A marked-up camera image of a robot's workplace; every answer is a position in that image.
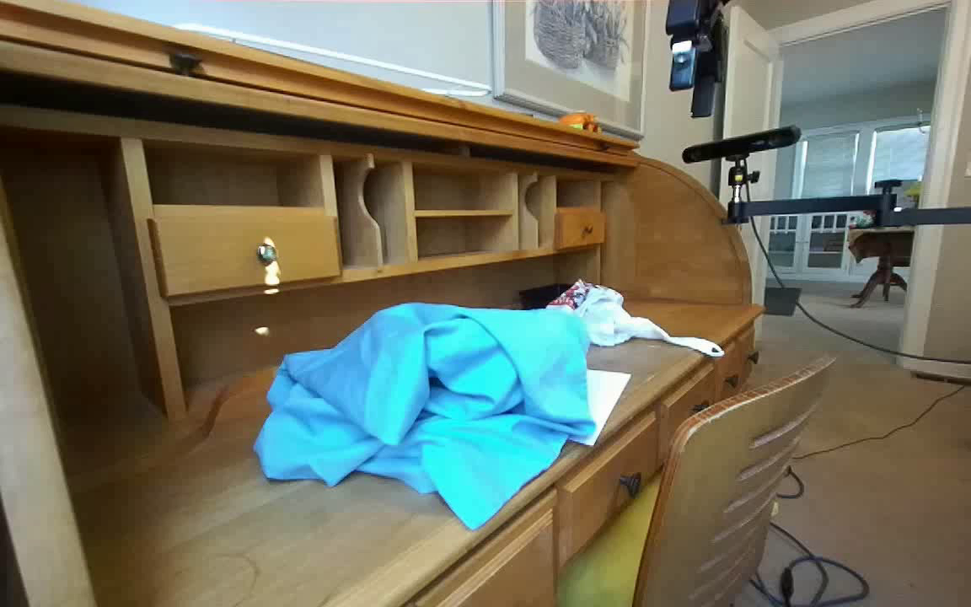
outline small drawer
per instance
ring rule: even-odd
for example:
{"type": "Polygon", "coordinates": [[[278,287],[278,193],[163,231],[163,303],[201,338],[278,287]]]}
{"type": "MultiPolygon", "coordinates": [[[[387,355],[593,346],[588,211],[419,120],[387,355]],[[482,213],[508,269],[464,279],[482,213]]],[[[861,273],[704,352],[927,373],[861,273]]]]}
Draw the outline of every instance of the small drawer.
{"type": "Polygon", "coordinates": [[[690,418],[694,412],[708,410],[720,395],[720,377],[715,369],[704,366],[697,369],[697,374],[690,374],[678,392],[671,392],[660,405],[659,405],[659,455],[660,465],[671,460],[671,446],[678,434],[678,425],[684,418],[690,418]]]}
{"type": "Polygon", "coordinates": [[[636,418],[555,491],[555,566],[576,558],[659,473],[659,416],[636,418]]]}
{"type": "Polygon", "coordinates": [[[265,287],[262,241],[279,283],[342,273],[337,219],[298,207],[155,207],[155,265],[165,296],[265,287]]]}
{"type": "Polygon", "coordinates": [[[555,211],[555,250],[607,242],[607,219],[602,211],[555,211]]]}
{"type": "Polygon", "coordinates": [[[753,330],[744,330],[724,346],[724,357],[715,361],[720,397],[734,395],[749,383],[753,352],[754,352],[753,330]]]}
{"type": "Polygon", "coordinates": [[[412,603],[554,603],[554,493],[412,603]]]}

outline white cloth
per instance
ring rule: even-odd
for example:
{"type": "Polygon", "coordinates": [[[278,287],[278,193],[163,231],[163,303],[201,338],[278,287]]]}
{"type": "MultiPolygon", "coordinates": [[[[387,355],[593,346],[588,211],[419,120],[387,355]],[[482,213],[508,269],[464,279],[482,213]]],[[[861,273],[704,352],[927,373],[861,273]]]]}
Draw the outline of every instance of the white cloth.
{"type": "Polygon", "coordinates": [[[616,349],[624,340],[663,340],[673,349],[697,352],[704,357],[723,357],[724,352],[704,338],[673,338],[646,316],[630,316],[624,310],[624,296],[609,287],[576,279],[567,294],[560,294],[551,309],[564,309],[582,316],[591,346],[616,349]]]}

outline chair back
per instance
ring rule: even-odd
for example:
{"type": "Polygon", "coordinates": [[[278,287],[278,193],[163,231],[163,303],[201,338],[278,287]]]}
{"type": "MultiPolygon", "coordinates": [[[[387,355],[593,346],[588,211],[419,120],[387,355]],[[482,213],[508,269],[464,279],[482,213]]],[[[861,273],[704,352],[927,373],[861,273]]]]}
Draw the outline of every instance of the chair back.
{"type": "Polygon", "coordinates": [[[690,416],[671,446],[636,575],[636,603],[731,603],[753,582],[796,434],[817,412],[826,369],[690,416]]]}

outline roll-top desk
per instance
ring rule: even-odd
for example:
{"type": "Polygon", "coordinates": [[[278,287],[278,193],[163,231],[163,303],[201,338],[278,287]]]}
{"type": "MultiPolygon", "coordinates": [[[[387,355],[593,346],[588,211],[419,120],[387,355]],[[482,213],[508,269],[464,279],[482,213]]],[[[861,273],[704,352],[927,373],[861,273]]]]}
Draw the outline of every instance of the roll-top desk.
{"type": "Polygon", "coordinates": [[[609,137],[222,40],[0,3],[0,502],[29,603],[551,603],[673,425],[749,374],[754,309],[720,203],[609,137]],[[635,374],[602,446],[468,532],[355,475],[265,482],[286,352],[378,309],[515,309],[593,279],[723,361],[635,374]]]}

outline light blue garment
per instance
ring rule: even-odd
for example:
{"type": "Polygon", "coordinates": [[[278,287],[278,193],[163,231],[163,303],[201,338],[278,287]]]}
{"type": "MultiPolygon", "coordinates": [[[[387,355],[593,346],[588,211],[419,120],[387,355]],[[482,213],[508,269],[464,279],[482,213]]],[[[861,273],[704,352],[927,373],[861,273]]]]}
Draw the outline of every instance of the light blue garment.
{"type": "Polygon", "coordinates": [[[588,349],[567,310],[387,309],[283,357],[252,448],[270,481],[387,475],[480,529],[593,431],[588,349]]]}

